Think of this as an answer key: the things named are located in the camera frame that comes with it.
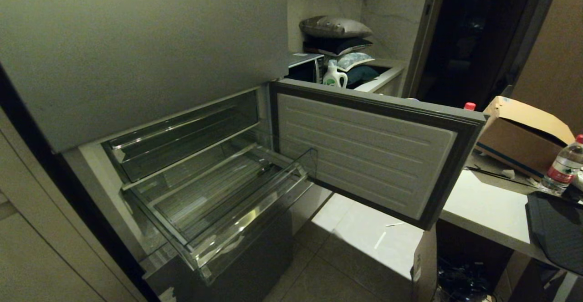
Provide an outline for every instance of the doorframe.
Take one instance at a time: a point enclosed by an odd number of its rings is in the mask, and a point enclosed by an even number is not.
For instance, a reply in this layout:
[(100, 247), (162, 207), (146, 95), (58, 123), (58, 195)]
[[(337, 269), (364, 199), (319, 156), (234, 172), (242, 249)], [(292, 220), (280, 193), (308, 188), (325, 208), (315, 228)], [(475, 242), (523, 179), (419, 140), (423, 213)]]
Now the doorframe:
[(431, 49), (431, 42), (433, 41), (433, 34), (435, 33), (442, 3), (443, 0), (425, 0), (413, 47), (413, 55), (404, 80), (402, 97), (414, 97), (417, 94), (421, 75), (425, 69), (425, 62)]
[(514, 85), (518, 81), (518, 77), (531, 54), (532, 47), (537, 41), (539, 31), (542, 28), (551, 3), (552, 0), (527, 1), (517, 28), (517, 32), (521, 32), (522, 39), (518, 39), (516, 35), (512, 39), (506, 58), (502, 62), (502, 66), (494, 82), (494, 84), (497, 84), (500, 80), (510, 80), (510, 89), (505, 89), (504, 93), (507, 97), (511, 95)]

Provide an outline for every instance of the red bottle cap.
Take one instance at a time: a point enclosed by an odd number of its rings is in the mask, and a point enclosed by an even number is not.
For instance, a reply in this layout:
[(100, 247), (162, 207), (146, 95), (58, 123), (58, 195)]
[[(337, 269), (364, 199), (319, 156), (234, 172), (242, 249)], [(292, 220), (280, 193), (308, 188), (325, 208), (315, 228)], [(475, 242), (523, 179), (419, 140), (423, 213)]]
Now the red bottle cap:
[(467, 102), (466, 105), (464, 106), (464, 109), (468, 109), (470, 111), (473, 111), (474, 109), (476, 109), (476, 105), (474, 103)]

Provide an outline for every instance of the water bottle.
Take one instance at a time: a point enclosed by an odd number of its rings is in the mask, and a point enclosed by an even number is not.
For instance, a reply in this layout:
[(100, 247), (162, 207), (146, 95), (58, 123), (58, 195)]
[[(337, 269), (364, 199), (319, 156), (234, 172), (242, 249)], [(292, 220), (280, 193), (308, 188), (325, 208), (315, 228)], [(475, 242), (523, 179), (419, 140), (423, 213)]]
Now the water bottle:
[(583, 134), (577, 141), (563, 148), (541, 181), (543, 192), (561, 196), (583, 167)]

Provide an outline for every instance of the white plastic bottle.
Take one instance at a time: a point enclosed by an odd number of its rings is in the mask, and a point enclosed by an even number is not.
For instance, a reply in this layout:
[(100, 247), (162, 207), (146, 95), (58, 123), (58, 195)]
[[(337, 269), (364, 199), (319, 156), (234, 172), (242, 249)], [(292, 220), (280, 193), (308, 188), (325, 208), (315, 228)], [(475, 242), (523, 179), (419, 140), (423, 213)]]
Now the white plastic bottle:
[(577, 141), (563, 148), (541, 181), (543, 192), (560, 196), (577, 177), (583, 167), (583, 134)]
[(346, 73), (338, 72), (337, 64), (338, 63), (335, 59), (328, 61), (328, 71), (324, 75), (322, 84), (338, 88), (346, 88), (346, 84), (348, 84), (348, 76)]

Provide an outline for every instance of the cushion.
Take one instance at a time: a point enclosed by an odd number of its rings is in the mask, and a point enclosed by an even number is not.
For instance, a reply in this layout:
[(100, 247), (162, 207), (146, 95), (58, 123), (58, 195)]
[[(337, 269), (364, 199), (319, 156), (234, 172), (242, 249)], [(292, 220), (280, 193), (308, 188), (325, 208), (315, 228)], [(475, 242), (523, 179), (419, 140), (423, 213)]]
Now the cushion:
[(330, 56), (342, 56), (352, 51), (359, 51), (372, 46), (373, 43), (362, 38), (329, 39), (314, 38), (304, 42), (304, 50)]
[(348, 53), (338, 59), (338, 69), (344, 72), (350, 71), (354, 66), (374, 61), (374, 58), (365, 53)]
[(354, 89), (362, 82), (372, 80), (378, 76), (378, 72), (370, 66), (357, 66), (354, 69), (346, 72), (348, 76), (347, 88)]
[(318, 38), (362, 38), (373, 34), (368, 26), (356, 20), (329, 16), (316, 16), (302, 20), (300, 30)]

